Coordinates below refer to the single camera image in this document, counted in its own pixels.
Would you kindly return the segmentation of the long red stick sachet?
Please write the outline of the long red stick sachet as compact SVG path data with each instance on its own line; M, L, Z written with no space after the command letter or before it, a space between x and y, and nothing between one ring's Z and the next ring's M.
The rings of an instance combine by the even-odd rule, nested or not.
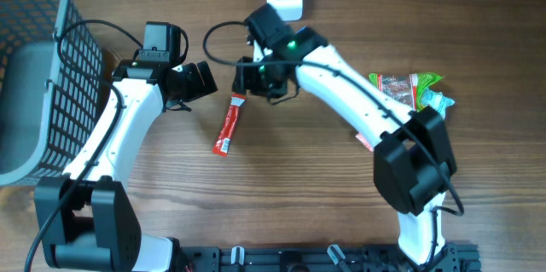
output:
M231 138L235 132L235 128L241 114L241 107L245 101L246 97L244 95L236 93L231 95L229 108L225 115L222 129L220 130L218 139L212 148L213 153L224 157L228 155Z

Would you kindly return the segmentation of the red snack sachet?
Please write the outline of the red snack sachet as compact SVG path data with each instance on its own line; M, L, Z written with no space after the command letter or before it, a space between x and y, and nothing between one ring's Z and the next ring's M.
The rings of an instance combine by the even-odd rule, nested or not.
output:
M362 133L357 133L355 137L370 151L374 151L374 147L368 142Z

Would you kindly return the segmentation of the green gummy candy bag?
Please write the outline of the green gummy candy bag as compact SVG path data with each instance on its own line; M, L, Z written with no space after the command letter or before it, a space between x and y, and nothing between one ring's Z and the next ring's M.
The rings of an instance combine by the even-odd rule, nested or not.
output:
M371 73L369 75L370 82L381 92L416 111L429 106L433 99L439 95L439 93L432 91L431 87L442 79L442 76L434 72L408 75Z

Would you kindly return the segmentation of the teal tissue pack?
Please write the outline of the teal tissue pack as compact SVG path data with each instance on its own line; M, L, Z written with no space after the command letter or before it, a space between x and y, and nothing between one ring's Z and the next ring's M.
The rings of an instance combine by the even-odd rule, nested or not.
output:
M424 107L433 108L441 115L442 119L445 119L447 108L454 106L456 102L444 96L442 92L435 92L426 88L421 96L421 104Z

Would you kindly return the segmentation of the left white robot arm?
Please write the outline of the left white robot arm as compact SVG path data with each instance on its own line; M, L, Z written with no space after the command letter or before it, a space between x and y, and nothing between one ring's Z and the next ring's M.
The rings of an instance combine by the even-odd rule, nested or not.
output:
M218 89L206 62L185 61L188 48L183 29L149 21L132 59L101 81L110 100L90 137L59 177L34 190L39 231L25 270L38 250L54 269L177 270L178 241L143 233L126 187L152 123Z

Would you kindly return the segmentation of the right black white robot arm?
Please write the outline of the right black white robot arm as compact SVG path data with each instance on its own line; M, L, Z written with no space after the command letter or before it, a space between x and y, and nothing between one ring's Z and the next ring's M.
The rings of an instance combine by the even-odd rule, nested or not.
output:
M237 63L233 87L285 101L288 82L319 98L368 141L374 184L398 213L398 247L417 268L430 269L444 246L444 197L454 191L456 163L441 115L416 111L380 91L310 27L295 31L266 4L243 22L254 57Z

